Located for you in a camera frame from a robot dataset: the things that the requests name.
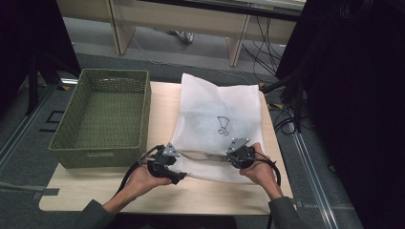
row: white plastic bag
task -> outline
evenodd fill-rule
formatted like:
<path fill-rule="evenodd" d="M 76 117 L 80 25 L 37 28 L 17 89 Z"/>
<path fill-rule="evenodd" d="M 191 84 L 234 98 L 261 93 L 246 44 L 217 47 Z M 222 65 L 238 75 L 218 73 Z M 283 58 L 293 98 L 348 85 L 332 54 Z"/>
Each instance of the white plastic bag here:
<path fill-rule="evenodd" d="M 263 144 L 259 89 L 254 86 L 217 87 L 184 73 L 181 105 L 172 143 L 181 157 L 170 166 L 201 179 L 250 183 L 229 162 L 221 161 L 232 138 Z"/>

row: metal bracket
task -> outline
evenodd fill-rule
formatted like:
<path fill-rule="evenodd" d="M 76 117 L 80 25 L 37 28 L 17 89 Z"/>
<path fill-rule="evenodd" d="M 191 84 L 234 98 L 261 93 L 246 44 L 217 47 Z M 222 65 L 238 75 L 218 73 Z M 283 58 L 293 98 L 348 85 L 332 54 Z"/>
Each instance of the metal bracket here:
<path fill-rule="evenodd" d="M 42 192 L 34 192 L 33 199 L 41 199 L 43 196 L 57 196 L 59 194 L 58 188 L 44 189 Z"/>
<path fill-rule="evenodd" d="M 232 142 L 228 146 L 228 148 L 225 150 L 227 154 L 232 154 L 236 152 L 237 150 L 241 149 L 244 145 L 249 142 L 249 138 L 232 138 Z"/>
<path fill-rule="evenodd" d="M 171 142 L 167 143 L 166 148 L 164 148 L 163 155 L 180 157 L 180 153 L 177 152 L 176 148 L 173 146 Z"/>

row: green wicker basket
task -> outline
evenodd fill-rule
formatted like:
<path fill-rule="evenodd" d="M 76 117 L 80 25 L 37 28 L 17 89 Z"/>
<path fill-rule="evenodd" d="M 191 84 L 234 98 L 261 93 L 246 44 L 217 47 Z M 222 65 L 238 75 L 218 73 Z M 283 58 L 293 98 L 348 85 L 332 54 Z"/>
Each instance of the green wicker basket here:
<path fill-rule="evenodd" d="M 65 168 L 130 166 L 146 151 L 147 71 L 83 70 L 50 152 Z"/>

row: person's right hand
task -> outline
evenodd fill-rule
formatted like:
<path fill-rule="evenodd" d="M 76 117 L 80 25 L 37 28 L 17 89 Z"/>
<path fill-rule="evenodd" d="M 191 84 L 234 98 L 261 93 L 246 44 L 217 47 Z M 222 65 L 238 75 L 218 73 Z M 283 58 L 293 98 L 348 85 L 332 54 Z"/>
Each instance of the person's right hand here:
<path fill-rule="evenodd" d="M 263 154 L 262 147 L 260 146 L 259 142 L 254 143 L 251 145 L 251 147 L 253 147 L 256 153 L 259 153 L 255 154 L 256 158 L 270 159 L 268 156 Z M 249 177 L 253 182 L 262 186 L 271 199 L 281 198 L 283 196 L 283 193 L 276 182 L 273 169 L 266 163 L 255 161 L 250 167 L 240 170 L 239 174 Z"/>

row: black partition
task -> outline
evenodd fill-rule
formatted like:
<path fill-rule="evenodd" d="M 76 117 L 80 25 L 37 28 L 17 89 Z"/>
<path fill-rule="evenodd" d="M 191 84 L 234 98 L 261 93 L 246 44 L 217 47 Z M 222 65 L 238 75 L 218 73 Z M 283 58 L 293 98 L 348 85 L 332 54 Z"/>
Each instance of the black partition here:
<path fill-rule="evenodd" d="M 325 49 L 309 61 L 311 67 L 299 79 L 308 94 L 312 121 L 363 226 L 402 228 L 405 2 L 339 1 L 351 7 L 337 11 L 325 2 L 332 1 L 309 0 L 303 11 L 325 18 L 334 11 L 338 17 Z M 366 10 L 365 3 L 370 4 Z M 322 23 L 297 24 L 279 78 L 305 59 Z"/>
<path fill-rule="evenodd" d="M 80 73 L 56 1 L 0 1 L 0 114 L 30 68 L 39 70 L 48 84 L 57 83 L 56 70 Z"/>

